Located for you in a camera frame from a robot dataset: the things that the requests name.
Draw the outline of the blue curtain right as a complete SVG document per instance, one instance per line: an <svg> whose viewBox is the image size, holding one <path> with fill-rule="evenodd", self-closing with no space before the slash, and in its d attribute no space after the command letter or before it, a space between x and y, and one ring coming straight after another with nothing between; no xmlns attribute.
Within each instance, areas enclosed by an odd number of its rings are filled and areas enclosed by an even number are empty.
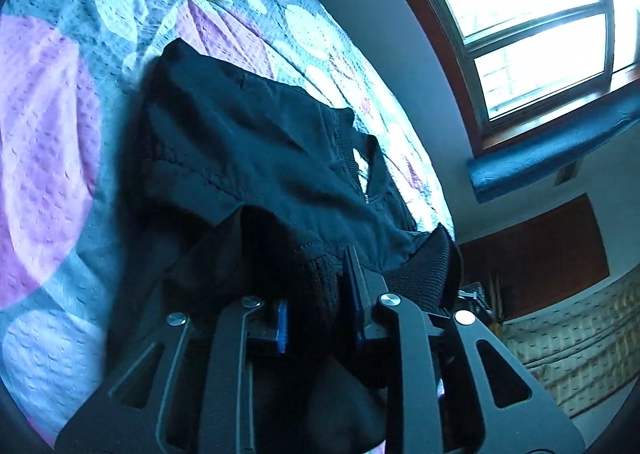
<svg viewBox="0 0 640 454"><path fill-rule="evenodd" d="M551 128L468 162L476 200L488 203L533 184L639 123L639 83L578 108Z"/></svg>

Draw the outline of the colourful dotted bedspread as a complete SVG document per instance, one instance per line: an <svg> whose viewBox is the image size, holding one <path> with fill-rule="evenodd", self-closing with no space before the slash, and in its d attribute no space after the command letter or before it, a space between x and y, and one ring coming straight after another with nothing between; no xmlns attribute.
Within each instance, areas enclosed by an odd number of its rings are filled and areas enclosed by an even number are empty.
<svg viewBox="0 0 640 454"><path fill-rule="evenodd" d="M1 382L47 446L102 378L127 257L118 157L142 72L175 39L352 108L418 228L452 224L404 110L319 0L6 0Z"/></svg>

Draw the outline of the window with wooden frame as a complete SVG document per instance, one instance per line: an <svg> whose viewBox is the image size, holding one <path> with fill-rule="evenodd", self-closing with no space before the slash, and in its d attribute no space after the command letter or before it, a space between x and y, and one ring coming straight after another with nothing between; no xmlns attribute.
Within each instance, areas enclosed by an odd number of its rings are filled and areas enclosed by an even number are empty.
<svg viewBox="0 0 640 454"><path fill-rule="evenodd" d="M474 156L639 84L639 0L406 0Z"/></svg>

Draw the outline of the black zip jacket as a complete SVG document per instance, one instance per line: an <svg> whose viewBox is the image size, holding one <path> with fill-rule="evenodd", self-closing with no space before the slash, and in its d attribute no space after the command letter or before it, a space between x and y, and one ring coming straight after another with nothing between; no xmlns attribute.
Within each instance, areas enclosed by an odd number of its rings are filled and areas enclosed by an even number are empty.
<svg viewBox="0 0 640 454"><path fill-rule="evenodd" d="M114 367L135 331L168 310L212 327L245 296L288 309L288 345L259 356L262 453L363 453L385 438L386 395L341 363L343 257L421 309L454 303L461 257L419 229L378 140L348 108L169 43L146 74L124 160L134 229L106 343Z"/></svg>

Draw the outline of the patterned mattress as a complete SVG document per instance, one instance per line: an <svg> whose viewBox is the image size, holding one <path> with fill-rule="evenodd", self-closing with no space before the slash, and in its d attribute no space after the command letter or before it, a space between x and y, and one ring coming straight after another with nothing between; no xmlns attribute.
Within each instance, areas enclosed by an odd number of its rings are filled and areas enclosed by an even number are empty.
<svg viewBox="0 0 640 454"><path fill-rule="evenodd" d="M639 375L639 270L499 336L565 414L582 414Z"/></svg>

